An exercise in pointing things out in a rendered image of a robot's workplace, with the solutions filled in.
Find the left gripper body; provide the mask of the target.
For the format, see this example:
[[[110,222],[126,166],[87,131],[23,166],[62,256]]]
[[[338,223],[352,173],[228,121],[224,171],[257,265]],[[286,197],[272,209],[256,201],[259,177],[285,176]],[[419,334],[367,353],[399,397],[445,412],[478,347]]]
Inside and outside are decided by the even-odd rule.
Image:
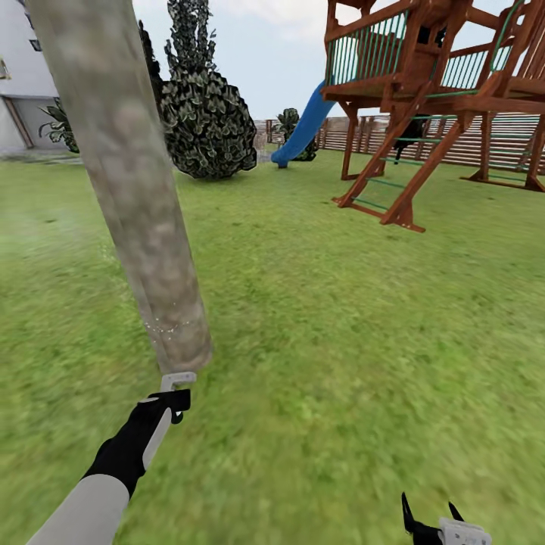
[[[167,396],[173,402],[173,414],[189,410],[191,407],[191,393],[189,389],[156,393],[154,396]]]

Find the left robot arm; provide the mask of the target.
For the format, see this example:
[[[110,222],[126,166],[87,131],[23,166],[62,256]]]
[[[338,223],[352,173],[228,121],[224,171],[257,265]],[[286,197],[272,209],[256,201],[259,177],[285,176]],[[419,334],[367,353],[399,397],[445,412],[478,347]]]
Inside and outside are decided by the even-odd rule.
[[[96,453],[93,466],[26,545],[111,545],[137,479],[143,477],[169,429],[172,414],[189,410],[196,372],[163,375],[160,393],[140,400],[114,438]]]

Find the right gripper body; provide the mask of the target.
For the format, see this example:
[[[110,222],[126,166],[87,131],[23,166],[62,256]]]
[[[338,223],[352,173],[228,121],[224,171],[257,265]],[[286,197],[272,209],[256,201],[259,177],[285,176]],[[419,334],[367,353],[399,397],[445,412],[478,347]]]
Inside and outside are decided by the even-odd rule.
[[[425,526],[421,522],[415,523],[413,532],[414,545],[443,545],[442,540],[438,536],[439,531],[442,530]]]

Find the pesticide atomizer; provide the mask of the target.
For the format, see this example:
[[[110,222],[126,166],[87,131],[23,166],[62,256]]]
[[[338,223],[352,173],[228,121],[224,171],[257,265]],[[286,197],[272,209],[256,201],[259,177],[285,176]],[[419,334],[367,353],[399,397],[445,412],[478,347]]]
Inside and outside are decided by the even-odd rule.
[[[172,419],[170,420],[170,422],[176,424],[176,423],[181,422],[182,419],[184,419],[184,416],[182,415],[182,412],[177,412],[177,413],[172,414]]]

